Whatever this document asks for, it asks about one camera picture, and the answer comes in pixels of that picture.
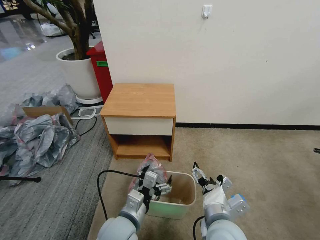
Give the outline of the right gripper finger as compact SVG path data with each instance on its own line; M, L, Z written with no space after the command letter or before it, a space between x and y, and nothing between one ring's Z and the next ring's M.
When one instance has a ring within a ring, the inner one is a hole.
M195 179L196 183L199 184L202 188L209 184L209 179L206 177L204 172L199 168L197 162L193 163L192 176Z
M209 177L209 190L213 190L217 188L218 186L223 185L223 175L219 174L216 179L213 179L212 177Z

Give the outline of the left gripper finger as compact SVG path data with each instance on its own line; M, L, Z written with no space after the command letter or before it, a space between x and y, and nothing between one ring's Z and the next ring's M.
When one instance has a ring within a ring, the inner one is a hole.
M155 185L155 196L165 195L171 192L172 190L172 175L169 177L167 183L156 184Z
M139 178L139 181L143 181L144 177L145 177L145 174L146 172L148 171L150 165L146 165L144 167L141 167L138 171L137 171L137 176Z

